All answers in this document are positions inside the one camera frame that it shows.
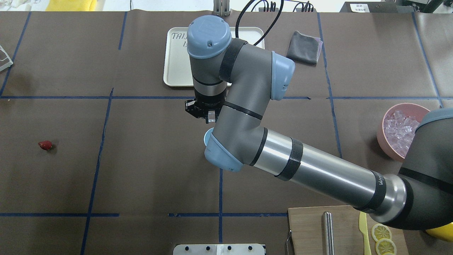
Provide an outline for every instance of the gray cloth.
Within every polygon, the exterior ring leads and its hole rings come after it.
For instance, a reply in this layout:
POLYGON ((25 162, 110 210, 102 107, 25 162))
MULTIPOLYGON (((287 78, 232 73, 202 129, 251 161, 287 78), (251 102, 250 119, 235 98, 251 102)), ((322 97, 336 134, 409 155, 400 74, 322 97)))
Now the gray cloth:
POLYGON ((306 64, 318 63, 323 42, 320 38, 304 35, 295 31, 286 57, 306 64))

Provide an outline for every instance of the blue joint cap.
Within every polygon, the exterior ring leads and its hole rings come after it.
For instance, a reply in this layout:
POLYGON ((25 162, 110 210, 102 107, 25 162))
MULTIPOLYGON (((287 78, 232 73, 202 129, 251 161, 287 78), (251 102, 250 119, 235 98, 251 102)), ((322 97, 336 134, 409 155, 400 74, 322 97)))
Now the blue joint cap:
POLYGON ((244 165, 225 149, 212 133, 209 136, 204 156, 211 164, 232 172, 240 171, 244 165))
POLYGON ((272 52, 272 89, 270 99, 282 100, 293 77, 296 64, 282 55, 272 52))
POLYGON ((422 122, 420 122, 420 125, 415 131, 417 131, 421 126, 425 124, 446 118, 453 118, 453 108, 442 108, 431 111, 423 117, 422 122))
POLYGON ((196 59, 219 55, 230 42, 230 26, 217 16, 198 17, 190 23, 187 30, 187 52, 196 59))

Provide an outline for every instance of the metal bracket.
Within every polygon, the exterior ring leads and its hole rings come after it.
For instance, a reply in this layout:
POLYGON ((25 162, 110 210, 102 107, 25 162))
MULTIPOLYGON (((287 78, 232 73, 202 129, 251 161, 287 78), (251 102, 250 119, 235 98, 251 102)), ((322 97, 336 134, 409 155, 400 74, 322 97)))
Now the metal bracket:
POLYGON ((214 0, 214 15, 230 16, 230 0, 214 0))

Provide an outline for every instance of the red object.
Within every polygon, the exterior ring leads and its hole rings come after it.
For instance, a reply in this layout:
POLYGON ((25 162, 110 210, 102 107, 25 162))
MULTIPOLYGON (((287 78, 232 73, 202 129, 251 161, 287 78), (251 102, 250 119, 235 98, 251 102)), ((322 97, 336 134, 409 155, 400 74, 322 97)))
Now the red object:
POLYGON ((43 149, 45 151, 48 151, 52 148, 52 142, 50 142, 50 141, 38 142, 38 145, 39 145, 39 147, 41 147, 41 149, 43 149))

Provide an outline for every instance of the cutting board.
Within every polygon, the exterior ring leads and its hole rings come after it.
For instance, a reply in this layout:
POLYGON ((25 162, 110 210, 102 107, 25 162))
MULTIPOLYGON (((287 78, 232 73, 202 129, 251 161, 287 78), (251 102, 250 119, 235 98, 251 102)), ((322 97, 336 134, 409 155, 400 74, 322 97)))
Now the cutting board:
MULTIPOLYGON (((296 255, 324 255, 323 213, 332 213, 333 244, 337 255, 363 255, 363 235, 359 230, 359 211, 352 206, 321 206, 289 208, 289 227, 293 233, 293 245, 296 255)), ((371 228, 377 224, 369 215, 368 235, 371 254, 377 255, 376 242, 371 236, 371 228)), ((398 255, 408 255, 403 231, 390 228, 392 241, 398 255)))

